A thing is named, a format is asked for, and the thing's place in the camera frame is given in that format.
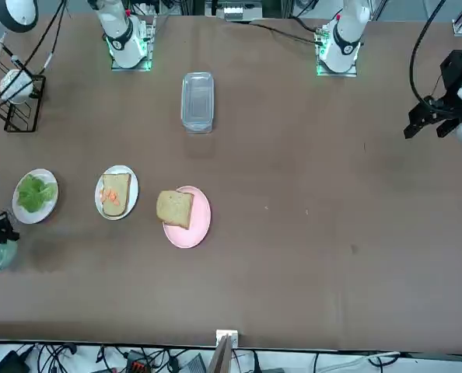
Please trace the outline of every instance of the black wire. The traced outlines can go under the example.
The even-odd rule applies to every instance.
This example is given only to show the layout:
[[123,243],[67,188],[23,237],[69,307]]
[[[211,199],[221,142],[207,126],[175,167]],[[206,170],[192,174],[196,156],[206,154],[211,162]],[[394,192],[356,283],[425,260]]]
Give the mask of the black wire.
[[65,0],[60,1],[60,4],[58,5],[58,8],[57,8],[56,12],[53,15],[53,18],[51,18],[51,21],[48,23],[48,25],[46,27],[46,30],[43,32],[43,35],[41,35],[41,38],[37,42],[37,45],[35,46],[35,48],[31,52],[29,58],[27,58],[26,61],[24,62],[23,67],[19,70],[17,75],[15,75],[15,77],[12,79],[12,81],[0,92],[0,99],[6,93],[6,91],[12,86],[12,84],[17,80],[17,78],[22,74],[23,68],[26,68],[27,65],[30,63],[30,61],[33,59],[33,57],[36,54],[37,50],[39,49],[39,47],[43,43],[44,38],[46,37],[47,33],[50,31],[51,26],[53,26],[54,21],[58,17],[58,13],[60,12],[60,9],[61,9],[62,6],[65,6]]
[[428,28],[432,24],[432,21],[435,19],[436,15],[438,14],[439,10],[443,7],[443,4],[447,0],[440,0],[439,4],[436,6],[435,10],[433,11],[432,15],[428,18],[426,21],[425,26],[423,27],[423,30],[419,34],[418,39],[416,40],[416,44],[414,48],[412,49],[411,53],[411,62],[409,63],[409,83],[411,84],[411,90],[418,99],[418,101],[424,105],[428,110],[430,110],[432,113],[439,113],[442,114],[443,116],[447,117],[455,117],[458,112],[457,110],[443,110],[439,109],[437,107],[434,107],[430,103],[426,102],[418,93],[418,90],[416,89],[415,86],[415,73],[414,73],[414,67],[415,67],[415,60],[416,60],[416,53],[418,52],[419,49],[419,44],[421,44],[423,37],[425,36],[426,32],[428,31]]
[[305,39],[303,37],[298,37],[297,35],[293,35],[291,33],[286,33],[285,31],[277,30],[277,29],[275,29],[273,27],[260,25],[258,23],[248,23],[248,25],[260,27],[261,29],[266,29],[266,30],[272,31],[273,33],[279,33],[280,35],[283,35],[284,37],[288,37],[288,38],[290,38],[292,40],[302,41],[304,43],[309,43],[309,44],[322,45],[321,42],[316,42],[314,40],[309,40],[309,39]]
[[105,346],[100,347],[100,350],[101,350],[101,357],[103,358],[103,362],[105,363],[105,368],[107,368],[107,370],[110,373],[114,373],[114,371],[112,371],[112,368],[108,366],[107,359],[105,358]]
[[161,351],[156,351],[156,352],[157,352],[157,354],[155,354],[155,353],[151,353],[151,354],[150,354],[150,355],[155,355],[155,356],[152,358],[152,360],[150,360],[149,363],[151,364],[152,362],[155,362],[155,359],[156,359],[158,356],[160,356],[160,354],[163,354],[163,355],[162,355],[162,361],[160,361],[159,364],[153,364],[153,365],[151,365],[151,367],[152,367],[153,369],[160,368],[160,367],[162,366],[162,364],[163,364],[163,358],[166,356],[166,353],[169,353],[169,351],[168,351],[168,350],[165,350],[165,349],[164,349],[164,350],[161,350]]
[[53,360],[53,366],[55,366],[55,363],[58,362],[58,367],[60,368],[60,372],[61,373],[68,373],[67,372],[67,369],[65,369],[65,367],[63,366],[63,364],[61,363],[60,361],[60,353],[62,351],[64,351],[67,347],[65,346],[61,346],[59,347],[57,350],[54,349],[54,346],[51,345],[50,348],[53,350],[53,353],[54,354],[54,360]]
[[68,0],[64,0],[64,5],[61,8],[60,19],[58,20],[57,32],[54,35],[53,47],[51,47],[51,53],[53,53],[54,49],[57,47],[58,35],[60,35],[60,29],[61,29],[61,21],[63,20],[63,15],[65,13],[67,4],[68,4]]
[[[172,356],[172,357],[170,356],[170,353],[169,353],[169,356],[170,356],[171,358],[175,359],[175,358],[177,358],[177,357],[180,356],[181,354],[184,354],[184,353],[187,352],[187,351],[188,351],[188,349],[182,350],[181,352],[175,354],[175,355]],[[169,361],[167,361],[167,362],[166,362],[165,364],[163,364],[159,369],[157,369],[157,370],[155,371],[155,373],[159,373],[160,371],[162,371],[162,370],[169,364]]]
[[316,354],[316,358],[314,359],[314,368],[312,369],[312,373],[316,373],[317,359],[319,359],[319,354]]
[[383,367],[387,367],[389,365],[392,365],[395,361],[399,360],[399,357],[400,356],[396,356],[396,357],[393,357],[392,360],[389,360],[389,361],[386,361],[386,362],[382,362],[381,359],[379,357],[377,357],[376,359],[378,359],[378,363],[375,363],[373,361],[371,361],[371,359],[368,359],[368,362],[373,366],[373,367],[376,367],[376,368],[383,368]]
[[44,365],[41,369],[41,366],[40,366],[40,361],[41,361],[41,355],[44,351],[44,348],[47,349],[48,352],[50,352],[49,350],[49,347],[47,344],[44,344],[40,351],[39,351],[39,354],[37,355],[37,373],[42,373],[44,369],[46,369],[46,366],[48,365],[48,363],[50,363],[50,368],[48,368],[48,371],[50,371],[51,367],[53,366],[53,363],[56,362],[56,360],[58,359],[57,356],[59,356],[61,354],[61,352],[63,350],[65,350],[67,347],[66,346],[60,346],[57,351],[56,351],[56,354],[53,354],[53,353],[50,353],[50,356],[48,356],[48,358],[46,359],[46,361],[44,362]]
[[439,85],[440,78],[442,78],[442,73],[440,73],[439,77],[437,78],[435,87],[433,87],[432,94],[430,96],[433,96],[433,93],[435,93],[436,87]]
[[[51,52],[50,54],[53,54],[54,53],[54,50],[57,46],[57,42],[58,42],[58,36],[60,35],[60,29],[61,29],[61,21],[63,20],[63,15],[65,13],[65,7],[67,6],[68,4],[68,0],[62,0],[62,2],[64,2],[64,6],[61,8],[61,14],[60,14],[60,19],[58,20],[58,26],[57,26],[57,31],[54,35],[54,41],[53,41],[53,47],[51,48]],[[43,67],[37,74],[38,75],[41,75],[43,74],[45,70],[45,67]],[[11,81],[9,83],[9,85],[6,87],[6,89],[13,83],[13,81]],[[21,87],[19,90],[17,90],[16,92],[14,92],[10,97],[8,97],[6,100],[0,102],[0,107],[5,105],[9,100],[11,100],[13,97],[15,97],[16,95],[18,95],[19,93],[21,93],[25,88],[27,88],[29,85],[33,84],[33,81],[31,80],[30,82],[28,82],[27,84],[25,84],[23,87]]]
[[128,353],[128,352],[122,352],[122,351],[119,349],[119,347],[117,347],[117,346],[114,346],[114,348],[115,348],[115,350],[119,351],[119,354],[121,354],[121,355],[124,357],[125,360],[128,359],[128,356],[129,356],[129,353]]
[[341,12],[342,10],[343,10],[343,8],[342,8],[342,9],[340,9],[338,12],[336,12],[336,13],[334,14],[333,18],[332,18],[331,20],[333,20],[333,19],[334,19],[334,17],[336,17],[338,14],[340,14],[340,12]]
[[310,0],[309,4],[306,5],[306,7],[304,9],[302,9],[302,12],[300,12],[297,17],[300,17],[310,6],[312,6],[312,9],[313,10],[317,3],[319,2],[319,0]]
[[291,16],[291,19],[294,19],[301,27],[310,31],[311,33],[315,33],[317,31],[317,27],[308,27],[298,16]]
[[19,348],[17,348],[15,352],[19,352],[19,351],[22,350],[25,346],[27,346],[27,345],[26,345],[26,344],[23,344],[22,346],[20,346]]
[[133,4],[132,6],[135,7],[140,12],[140,13],[135,13],[135,14],[139,14],[140,16],[145,16],[145,12],[143,12],[142,9],[139,8],[138,4]]
[[238,360],[238,356],[236,356],[236,351],[233,350],[234,358],[236,359],[236,364],[238,365],[238,371],[241,373],[240,361]]

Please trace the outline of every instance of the black wire rack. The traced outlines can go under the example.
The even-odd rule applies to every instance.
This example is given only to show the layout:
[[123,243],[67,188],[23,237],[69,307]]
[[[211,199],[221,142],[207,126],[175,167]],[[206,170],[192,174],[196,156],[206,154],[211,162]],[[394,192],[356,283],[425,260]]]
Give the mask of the black wire rack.
[[28,99],[23,103],[12,103],[11,100],[20,91],[25,89],[26,85],[14,92],[10,97],[0,99],[0,118],[5,122],[4,130],[9,133],[35,132],[39,112],[43,105],[46,77],[34,74],[26,68],[17,56],[4,45],[3,37],[0,40],[0,83],[10,70],[13,69],[9,67],[12,65],[18,70],[23,70],[30,77],[33,89]]

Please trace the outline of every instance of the toast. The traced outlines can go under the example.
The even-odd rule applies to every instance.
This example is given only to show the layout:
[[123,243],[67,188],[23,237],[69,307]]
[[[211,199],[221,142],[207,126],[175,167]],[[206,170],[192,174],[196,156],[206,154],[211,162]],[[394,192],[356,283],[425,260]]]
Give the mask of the toast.
[[101,202],[106,216],[122,215],[129,201],[130,173],[103,174],[103,191]]
[[156,216],[168,225],[189,229],[193,194],[163,190],[156,202]]

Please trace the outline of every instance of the black device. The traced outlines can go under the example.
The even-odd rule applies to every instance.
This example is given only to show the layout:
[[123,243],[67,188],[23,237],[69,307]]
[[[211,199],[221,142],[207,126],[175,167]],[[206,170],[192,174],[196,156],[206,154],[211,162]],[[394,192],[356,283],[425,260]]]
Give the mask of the black device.
[[0,373],[28,373],[29,367],[26,359],[34,346],[29,347],[23,354],[18,355],[15,351],[10,351],[0,361]]
[[[445,95],[439,99],[432,96],[424,97],[429,103],[418,103],[409,112],[409,125],[404,129],[405,138],[413,138],[423,127],[442,122],[436,128],[439,138],[447,136],[462,123],[462,100],[457,91],[462,86],[462,51],[450,52],[442,64],[440,64]],[[453,113],[443,113],[442,110],[453,109]]]

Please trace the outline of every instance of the lettuce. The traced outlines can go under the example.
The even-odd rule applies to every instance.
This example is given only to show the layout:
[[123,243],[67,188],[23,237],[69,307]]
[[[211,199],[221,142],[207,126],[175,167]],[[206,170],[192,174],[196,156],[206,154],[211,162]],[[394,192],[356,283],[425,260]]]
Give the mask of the lettuce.
[[28,212],[37,212],[43,207],[44,202],[54,198],[57,190],[56,183],[46,184],[35,176],[27,175],[17,188],[17,203]]

